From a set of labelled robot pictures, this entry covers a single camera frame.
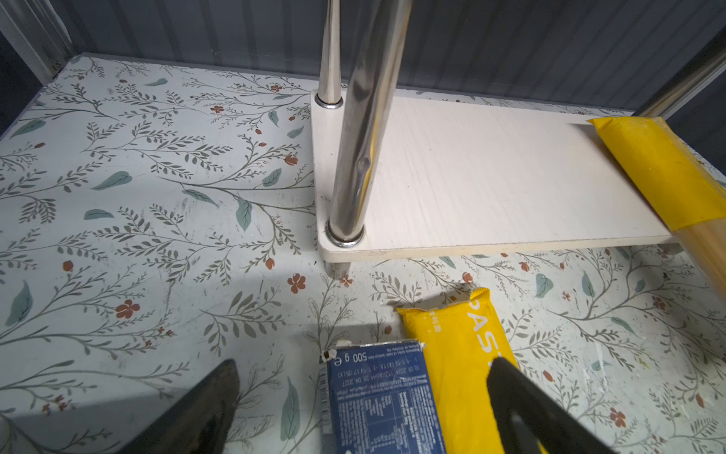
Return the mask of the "yellow Pastatime spaghetti pack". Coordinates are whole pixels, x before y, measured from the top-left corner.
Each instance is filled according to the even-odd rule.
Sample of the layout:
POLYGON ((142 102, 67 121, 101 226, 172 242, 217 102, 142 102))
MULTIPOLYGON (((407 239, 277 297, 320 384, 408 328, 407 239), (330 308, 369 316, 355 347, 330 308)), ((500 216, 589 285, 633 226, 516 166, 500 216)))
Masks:
POLYGON ((487 378, 492 362, 517 360, 489 289, 446 308, 399 308, 408 338, 421 342, 446 451, 502 453, 487 378))

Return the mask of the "blue spaghetti box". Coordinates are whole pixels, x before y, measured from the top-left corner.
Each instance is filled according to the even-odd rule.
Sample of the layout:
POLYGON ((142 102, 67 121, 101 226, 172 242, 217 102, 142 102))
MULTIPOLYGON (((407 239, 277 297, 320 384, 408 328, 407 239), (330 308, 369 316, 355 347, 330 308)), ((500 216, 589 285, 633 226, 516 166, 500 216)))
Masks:
POLYGON ((336 453, 446 452, 423 346, 343 345, 321 354, 323 432, 336 453))

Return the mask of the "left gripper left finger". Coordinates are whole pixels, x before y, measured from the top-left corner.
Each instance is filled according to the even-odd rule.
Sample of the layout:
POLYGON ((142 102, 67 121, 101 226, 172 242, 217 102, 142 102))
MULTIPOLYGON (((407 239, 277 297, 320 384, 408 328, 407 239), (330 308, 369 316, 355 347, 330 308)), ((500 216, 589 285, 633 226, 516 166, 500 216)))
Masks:
POLYGON ((240 379, 226 359, 126 446, 122 453, 221 453, 234 421, 240 379))

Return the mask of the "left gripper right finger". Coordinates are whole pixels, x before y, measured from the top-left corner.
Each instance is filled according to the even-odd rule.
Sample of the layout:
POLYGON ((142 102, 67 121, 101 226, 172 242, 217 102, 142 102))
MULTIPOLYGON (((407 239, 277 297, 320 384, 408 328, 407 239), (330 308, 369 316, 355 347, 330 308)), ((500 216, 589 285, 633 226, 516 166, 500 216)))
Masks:
POLYGON ((504 358, 493 361, 487 387, 506 453, 611 453, 504 358))

